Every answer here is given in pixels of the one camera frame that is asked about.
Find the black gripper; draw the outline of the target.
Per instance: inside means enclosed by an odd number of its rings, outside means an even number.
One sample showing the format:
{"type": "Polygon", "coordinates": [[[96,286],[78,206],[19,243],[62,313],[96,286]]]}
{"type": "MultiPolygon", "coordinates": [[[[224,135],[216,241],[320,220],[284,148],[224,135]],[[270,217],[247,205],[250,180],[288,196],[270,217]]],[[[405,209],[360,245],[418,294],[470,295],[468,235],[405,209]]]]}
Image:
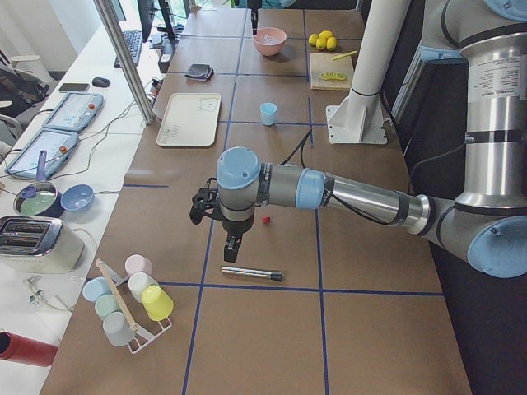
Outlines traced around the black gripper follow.
{"type": "Polygon", "coordinates": [[[243,221],[231,221],[229,219],[222,220],[222,227],[227,232],[227,238],[223,252],[225,262],[236,262],[239,249],[242,244],[243,234],[252,228],[253,223],[253,217],[249,217],[243,221]]]}

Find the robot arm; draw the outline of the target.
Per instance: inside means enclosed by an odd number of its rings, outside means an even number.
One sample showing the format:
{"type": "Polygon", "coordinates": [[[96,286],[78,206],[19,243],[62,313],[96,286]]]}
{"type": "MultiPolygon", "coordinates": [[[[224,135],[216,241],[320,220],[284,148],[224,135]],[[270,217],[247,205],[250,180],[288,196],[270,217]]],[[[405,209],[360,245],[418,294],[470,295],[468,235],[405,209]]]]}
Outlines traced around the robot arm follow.
{"type": "Polygon", "coordinates": [[[230,0],[227,3],[231,8],[246,8],[250,10],[250,22],[252,35],[256,36],[258,33],[258,24],[259,24],[259,10],[261,8],[277,8],[284,9],[292,6],[296,0],[230,0]]]}
{"type": "Polygon", "coordinates": [[[260,204],[353,211],[402,226],[491,277],[526,272],[526,4],[523,1],[429,1],[422,51],[428,62],[468,64],[464,143],[434,158],[432,173],[452,199],[419,193],[430,176],[410,174],[408,191],[335,174],[261,162],[246,147],[217,162],[214,206],[234,262],[260,204]]]}

